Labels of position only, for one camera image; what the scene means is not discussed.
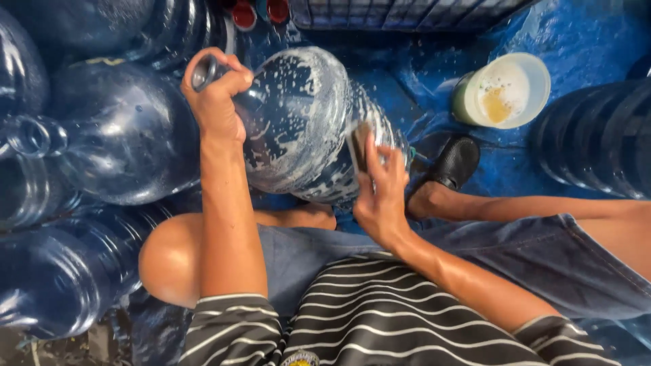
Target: knee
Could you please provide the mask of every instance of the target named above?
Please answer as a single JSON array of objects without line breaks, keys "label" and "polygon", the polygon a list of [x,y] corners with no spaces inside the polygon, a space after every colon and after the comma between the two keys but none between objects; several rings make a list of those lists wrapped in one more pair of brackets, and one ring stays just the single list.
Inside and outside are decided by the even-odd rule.
[{"label": "knee", "polygon": [[202,225],[201,214],[184,214],[164,221],[149,235],[140,252],[139,272],[153,297],[194,308]]}]

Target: blue floor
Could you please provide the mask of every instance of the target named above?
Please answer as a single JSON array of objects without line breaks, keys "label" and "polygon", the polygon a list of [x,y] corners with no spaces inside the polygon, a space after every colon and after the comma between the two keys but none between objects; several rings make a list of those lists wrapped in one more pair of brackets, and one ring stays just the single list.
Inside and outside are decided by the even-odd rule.
[{"label": "blue floor", "polygon": [[[529,154],[528,125],[497,130],[454,122],[449,96],[465,73],[517,51],[537,55],[546,63],[552,79],[550,102],[582,87],[623,80],[633,64],[651,51],[651,26],[641,16],[645,6],[645,0],[543,0],[480,37],[300,31],[291,23],[273,28],[259,22],[252,33],[244,35],[245,63],[255,68],[275,52],[296,46],[317,45],[334,53],[417,151],[429,157],[414,162],[412,181],[436,158],[450,132],[466,132],[480,141],[482,159],[464,186],[465,193],[608,198],[546,176]],[[285,195],[253,192],[252,196],[257,208],[296,204]],[[349,213],[339,212],[338,221],[342,230],[359,232]],[[130,308],[136,365],[174,364],[187,311],[138,296]],[[649,365],[649,335],[645,340],[636,332],[651,332],[650,324],[647,318],[619,323],[586,320],[585,326],[623,364]]]}]

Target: forearm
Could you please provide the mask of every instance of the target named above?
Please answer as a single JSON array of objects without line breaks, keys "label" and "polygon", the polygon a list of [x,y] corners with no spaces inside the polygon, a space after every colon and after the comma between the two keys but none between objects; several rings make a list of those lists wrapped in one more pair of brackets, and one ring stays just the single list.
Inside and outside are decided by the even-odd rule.
[{"label": "forearm", "polygon": [[592,200],[565,197],[479,197],[451,192],[446,212],[454,221],[513,221],[529,216],[569,213],[576,219],[622,217],[637,210],[648,210],[650,203],[632,200]]},{"label": "forearm", "polygon": [[559,315],[534,294],[426,242],[414,232],[398,239],[397,257],[445,292],[479,312],[491,323],[512,332],[544,315]]},{"label": "forearm", "polygon": [[201,297],[241,292],[267,296],[264,256],[241,143],[202,136],[201,186]]}]

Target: person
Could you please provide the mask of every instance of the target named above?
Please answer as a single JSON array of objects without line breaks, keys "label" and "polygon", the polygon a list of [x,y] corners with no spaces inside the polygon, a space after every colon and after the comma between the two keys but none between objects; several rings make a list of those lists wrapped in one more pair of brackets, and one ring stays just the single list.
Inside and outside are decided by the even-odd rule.
[{"label": "person", "polygon": [[369,237],[332,231],[314,205],[255,212],[230,100],[253,75],[217,49],[188,70],[208,52],[232,71],[201,93],[188,72],[182,84],[201,129],[203,213],[162,223],[140,263],[152,295],[194,308],[182,365],[618,365],[567,317],[651,309],[646,203],[463,195],[458,160],[473,143],[459,139],[407,209],[483,221],[415,232],[401,153],[369,139],[353,210]]}]

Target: shirt logo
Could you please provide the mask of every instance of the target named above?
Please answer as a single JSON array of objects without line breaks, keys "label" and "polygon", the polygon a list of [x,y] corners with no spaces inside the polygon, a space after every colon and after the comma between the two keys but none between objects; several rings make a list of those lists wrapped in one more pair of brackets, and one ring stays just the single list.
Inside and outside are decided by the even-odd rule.
[{"label": "shirt logo", "polygon": [[319,357],[312,352],[298,350],[289,356],[281,366],[319,366]]}]

